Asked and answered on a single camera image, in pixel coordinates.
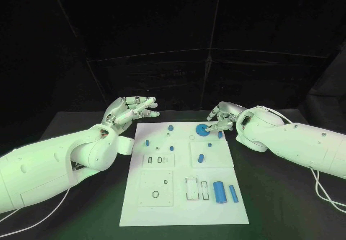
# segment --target cylindrical battery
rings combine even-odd
[[[223,181],[217,181],[214,183],[214,191],[215,191],[217,203],[225,204],[228,202],[228,198],[227,198],[225,187],[224,187]]]

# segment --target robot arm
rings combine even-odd
[[[273,153],[296,164],[346,179],[346,136],[322,128],[286,124],[280,113],[266,107],[246,109],[221,102],[208,120],[218,114],[214,130],[234,130],[237,141],[254,151]]]
[[[101,124],[90,130],[31,144],[0,158],[0,213],[48,200],[107,170],[117,154],[133,153],[135,140],[120,136],[133,120],[158,117],[156,98],[119,98]]]

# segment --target blue disc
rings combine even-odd
[[[202,137],[207,137],[211,134],[211,132],[207,131],[207,128],[208,126],[205,124],[197,126],[197,134]]]

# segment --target black table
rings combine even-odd
[[[296,109],[280,111],[295,123],[308,121]],[[204,122],[210,111],[165,111],[138,123]],[[91,128],[103,112],[60,112],[41,140]],[[123,136],[135,138],[138,123]],[[311,169],[260,153],[237,142],[237,131],[225,132],[250,225],[120,227],[132,156],[119,154],[112,168],[71,189],[52,217],[34,229],[5,239],[81,240],[339,240],[346,239],[346,214],[316,195]],[[322,173],[332,199],[346,201],[346,181]],[[65,193],[24,208],[3,223],[0,235],[38,223],[52,212]]]

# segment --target white board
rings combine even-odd
[[[122,227],[250,224],[227,139],[220,139],[217,131],[200,136],[200,124],[214,122],[138,125]],[[215,182],[224,182],[224,204],[217,203]]]

